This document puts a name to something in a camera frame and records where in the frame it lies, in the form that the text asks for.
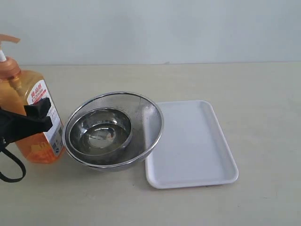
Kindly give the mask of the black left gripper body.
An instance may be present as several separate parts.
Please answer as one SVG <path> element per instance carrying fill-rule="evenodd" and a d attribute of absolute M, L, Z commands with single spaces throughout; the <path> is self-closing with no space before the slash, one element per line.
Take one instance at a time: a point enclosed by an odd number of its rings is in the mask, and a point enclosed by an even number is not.
<path fill-rule="evenodd" d="M 38 125 L 36 120 L 30 119 L 26 115 L 1 109 L 0 146 L 6 147 L 10 143 L 41 133 Z"/>

